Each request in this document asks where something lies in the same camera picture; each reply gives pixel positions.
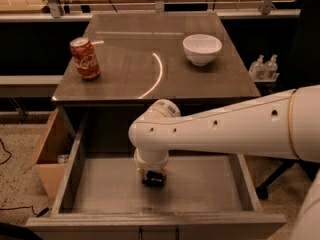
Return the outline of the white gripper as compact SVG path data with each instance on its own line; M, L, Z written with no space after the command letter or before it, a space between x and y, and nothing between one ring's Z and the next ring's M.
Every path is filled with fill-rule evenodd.
M146 170L161 169L164 177L167 176L168 170L164 168L169 161L169 153L167 151L144 151L136 149L134 152L134 159L138 174L143 178L146 175Z

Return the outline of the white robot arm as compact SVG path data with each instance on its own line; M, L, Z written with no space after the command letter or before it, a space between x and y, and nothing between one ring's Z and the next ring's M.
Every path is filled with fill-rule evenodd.
M128 136L142 169L164 168L171 150L319 162L319 100L315 85L183 116L161 99L132 123Z

